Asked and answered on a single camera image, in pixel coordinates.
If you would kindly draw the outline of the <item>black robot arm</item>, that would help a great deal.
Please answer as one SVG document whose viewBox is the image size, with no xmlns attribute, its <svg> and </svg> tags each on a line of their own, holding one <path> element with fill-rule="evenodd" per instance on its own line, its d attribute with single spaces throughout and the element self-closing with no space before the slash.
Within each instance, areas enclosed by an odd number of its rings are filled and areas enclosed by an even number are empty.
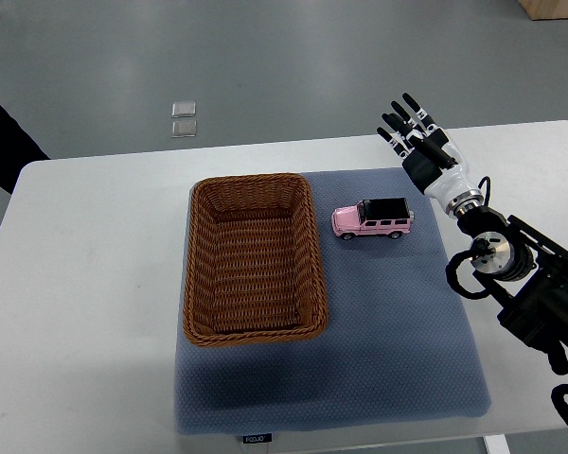
<svg viewBox="0 0 568 454">
<path fill-rule="evenodd" d="M 449 286 L 466 299 L 495 299 L 499 324 L 568 375 L 568 251 L 486 202 L 467 201 L 455 215 L 472 243 L 449 261 Z"/>
</svg>

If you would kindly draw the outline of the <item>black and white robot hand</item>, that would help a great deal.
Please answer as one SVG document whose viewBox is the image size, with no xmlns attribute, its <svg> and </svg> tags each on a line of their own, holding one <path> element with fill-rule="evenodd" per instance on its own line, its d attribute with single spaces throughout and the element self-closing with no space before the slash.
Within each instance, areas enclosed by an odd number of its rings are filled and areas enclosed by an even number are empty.
<svg viewBox="0 0 568 454">
<path fill-rule="evenodd" d="M 398 155 L 418 191 L 437 201 L 447 216 L 461 218 L 488 197 L 469 178 L 469 165 L 450 135 L 410 94 L 391 102 L 378 135 Z"/>
</svg>

